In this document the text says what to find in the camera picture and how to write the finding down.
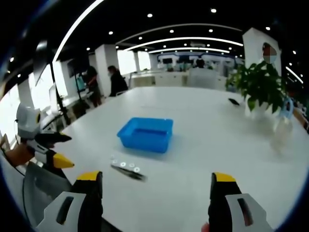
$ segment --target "white pillar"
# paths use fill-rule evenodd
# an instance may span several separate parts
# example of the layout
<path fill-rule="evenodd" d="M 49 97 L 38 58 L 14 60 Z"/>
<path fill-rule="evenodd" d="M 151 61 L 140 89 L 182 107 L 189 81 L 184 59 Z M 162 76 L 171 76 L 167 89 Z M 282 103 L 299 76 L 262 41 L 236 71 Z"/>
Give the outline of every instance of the white pillar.
<path fill-rule="evenodd" d="M 158 69 L 157 55 L 149 54 L 149 59 L 150 59 L 150 67 L 151 67 L 151 69 Z"/>
<path fill-rule="evenodd" d="M 136 70 L 140 71 L 140 61 L 139 61 L 139 55 L 137 54 L 137 52 L 134 53 L 134 61 L 136 65 Z"/>
<path fill-rule="evenodd" d="M 63 73 L 63 79 L 67 88 L 68 97 L 76 96 L 78 94 L 75 78 L 73 76 L 70 76 L 69 74 L 68 63 L 70 61 L 71 59 L 61 62 L 61 69 Z"/>
<path fill-rule="evenodd" d="M 250 67 L 253 63 L 260 63 L 263 59 L 263 44 L 268 43 L 277 52 L 277 58 L 274 62 L 275 68 L 278 74 L 281 76 L 281 51 L 279 49 L 278 42 L 266 35 L 265 33 L 251 28 L 243 34 L 243 45 L 245 50 L 245 65 Z"/>
<path fill-rule="evenodd" d="M 95 50 L 99 83 L 103 89 L 104 96 L 111 93 L 111 80 L 107 68 L 111 65 L 119 69 L 117 50 L 114 44 L 103 44 Z"/>
<path fill-rule="evenodd" d="M 28 79 L 19 84 L 17 88 L 20 102 L 23 103 L 25 106 L 34 108 Z"/>

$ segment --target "metal washer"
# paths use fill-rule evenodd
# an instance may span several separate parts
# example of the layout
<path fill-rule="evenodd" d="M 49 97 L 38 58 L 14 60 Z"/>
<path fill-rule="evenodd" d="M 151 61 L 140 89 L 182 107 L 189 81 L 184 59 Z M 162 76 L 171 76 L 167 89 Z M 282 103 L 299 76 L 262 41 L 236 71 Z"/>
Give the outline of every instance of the metal washer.
<path fill-rule="evenodd" d="M 135 173 L 139 173 L 139 172 L 140 172 L 140 168 L 139 168 L 139 167 L 135 167 L 135 168 L 134 168 L 134 172 L 135 172 Z"/>

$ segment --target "green leaves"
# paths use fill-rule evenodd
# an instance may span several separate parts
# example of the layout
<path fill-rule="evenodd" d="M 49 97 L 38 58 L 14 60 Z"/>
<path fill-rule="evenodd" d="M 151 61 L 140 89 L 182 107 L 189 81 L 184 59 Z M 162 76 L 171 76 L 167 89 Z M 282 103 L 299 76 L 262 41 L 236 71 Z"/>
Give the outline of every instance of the green leaves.
<path fill-rule="evenodd" d="M 272 104 L 272 113 L 276 112 L 278 110 L 278 107 L 279 106 L 277 104 L 273 103 Z"/>
<path fill-rule="evenodd" d="M 270 76 L 279 76 L 277 70 L 272 64 L 267 64 L 266 70 Z"/>
<path fill-rule="evenodd" d="M 260 106 L 264 102 L 268 103 L 268 107 L 272 105 L 273 113 L 283 104 L 285 86 L 275 67 L 265 61 L 252 64 L 248 69 L 244 65 L 239 66 L 238 72 L 226 81 L 227 86 L 231 83 L 241 91 L 244 98 L 250 95 L 250 110 L 254 109 L 256 100 Z"/>
<path fill-rule="evenodd" d="M 255 108 L 255 99 L 253 97 L 249 97 L 248 106 L 250 111 L 252 111 Z"/>

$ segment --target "plant pot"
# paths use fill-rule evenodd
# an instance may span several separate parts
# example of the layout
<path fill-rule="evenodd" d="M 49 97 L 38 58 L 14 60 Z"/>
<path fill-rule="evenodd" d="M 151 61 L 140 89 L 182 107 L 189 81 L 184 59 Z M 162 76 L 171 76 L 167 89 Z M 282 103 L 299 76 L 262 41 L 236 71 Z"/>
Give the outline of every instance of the plant pot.
<path fill-rule="evenodd" d="M 256 100 L 255 107 L 252 111 L 250 111 L 250 108 L 248 106 L 248 99 L 249 95 L 246 96 L 245 102 L 246 102 L 246 108 L 245 108 L 245 116 L 251 118 L 252 120 L 259 121 L 264 118 L 265 111 L 267 109 L 268 103 L 264 102 L 262 105 L 259 105 L 259 101 Z"/>

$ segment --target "potted plant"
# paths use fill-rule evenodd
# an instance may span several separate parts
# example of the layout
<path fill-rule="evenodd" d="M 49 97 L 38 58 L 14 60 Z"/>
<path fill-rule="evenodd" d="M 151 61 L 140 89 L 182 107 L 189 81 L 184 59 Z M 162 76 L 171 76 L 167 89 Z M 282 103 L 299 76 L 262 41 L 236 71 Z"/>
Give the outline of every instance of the potted plant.
<path fill-rule="evenodd" d="M 231 84 L 241 92 L 246 108 L 255 118 L 261 118 L 269 106 L 274 113 L 283 104 L 285 88 L 281 77 L 274 66 L 265 61 L 249 68 L 240 65 L 237 73 L 227 79 L 226 88 Z"/>

